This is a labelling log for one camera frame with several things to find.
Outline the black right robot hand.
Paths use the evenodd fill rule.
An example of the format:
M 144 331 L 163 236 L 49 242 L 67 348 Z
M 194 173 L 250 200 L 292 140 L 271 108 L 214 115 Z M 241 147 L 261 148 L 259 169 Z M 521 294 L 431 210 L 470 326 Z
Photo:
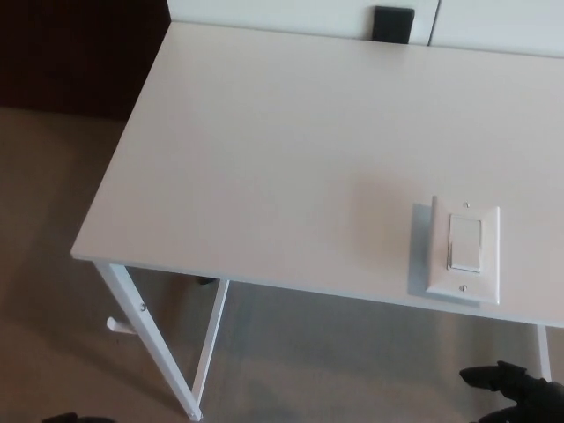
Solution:
M 562 422 L 563 385 L 529 375 L 528 369 L 505 361 L 459 371 L 470 387 L 499 392 L 515 404 L 478 419 L 478 422 Z

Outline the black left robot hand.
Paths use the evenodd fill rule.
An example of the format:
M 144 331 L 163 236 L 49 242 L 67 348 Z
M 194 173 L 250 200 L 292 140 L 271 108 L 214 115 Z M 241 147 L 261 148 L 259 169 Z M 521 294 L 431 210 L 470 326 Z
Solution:
M 41 420 L 42 423 L 115 423 L 114 419 L 101 416 L 80 416 L 75 412 L 66 412 Z

